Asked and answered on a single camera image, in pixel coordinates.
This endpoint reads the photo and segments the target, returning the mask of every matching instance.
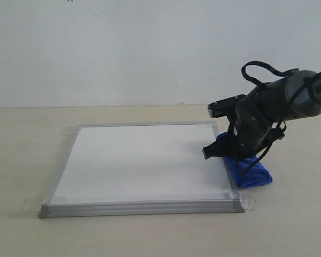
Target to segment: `blue cloth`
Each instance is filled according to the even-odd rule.
[[[227,166],[229,167],[232,176],[237,184],[238,187],[242,188],[250,188],[250,187],[258,187],[269,184],[272,182],[272,177],[269,171],[258,162],[254,165],[245,175],[241,175],[238,170],[238,165],[233,158],[230,157],[223,157],[224,161],[226,162]],[[242,170],[245,170],[249,165],[257,159],[257,156],[239,161],[240,167]]]

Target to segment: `white wall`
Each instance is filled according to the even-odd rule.
[[[0,107],[207,104],[254,59],[321,70],[321,1],[0,1]]]

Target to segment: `beige tabletop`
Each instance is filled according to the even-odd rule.
[[[207,119],[202,105],[0,109],[0,257],[321,256],[321,115],[288,122],[262,161],[274,182],[243,190],[254,212],[37,218],[74,125]]]

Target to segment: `table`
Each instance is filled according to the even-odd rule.
[[[262,161],[274,182],[242,191],[254,212],[37,218],[74,125],[207,119],[205,105],[0,109],[0,257],[321,256],[321,115],[288,122]]]

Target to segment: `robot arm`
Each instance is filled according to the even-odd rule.
[[[247,75],[249,65],[264,67],[283,78],[262,83]],[[273,142],[284,137],[286,125],[282,128],[282,123],[321,114],[321,72],[298,69],[279,72],[258,61],[247,63],[241,71],[256,87],[248,95],[237,95],[208,105],[211,118],[227,116],[230,125],[225,137],[203,148],[205,159],[216,156],[232,157],[237,161],[265,149],[258,162]]]

